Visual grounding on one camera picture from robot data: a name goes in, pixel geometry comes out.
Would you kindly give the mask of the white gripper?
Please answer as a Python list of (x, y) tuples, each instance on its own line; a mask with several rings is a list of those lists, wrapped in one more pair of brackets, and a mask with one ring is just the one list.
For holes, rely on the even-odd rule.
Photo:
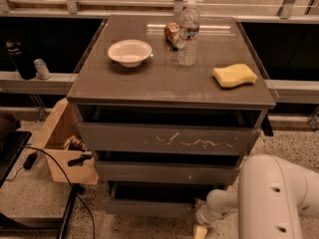
[(192, 239), (205, 239), (206, 227), (211, 227), (219, 219), (219, 216), (208, 208), (204, 200), (195, 198), (195, 218), (199, 225), (194, 226)]

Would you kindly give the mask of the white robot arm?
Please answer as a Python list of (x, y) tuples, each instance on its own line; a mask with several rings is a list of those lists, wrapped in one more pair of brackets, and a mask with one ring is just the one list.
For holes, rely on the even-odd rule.
[(209, 227), (233, 210), (239, 239), (303, 239), (299, 218), (319, 215), (319, 173), (273, 155), (250, 156), (237, 190), (210, 191), (195, 218)]

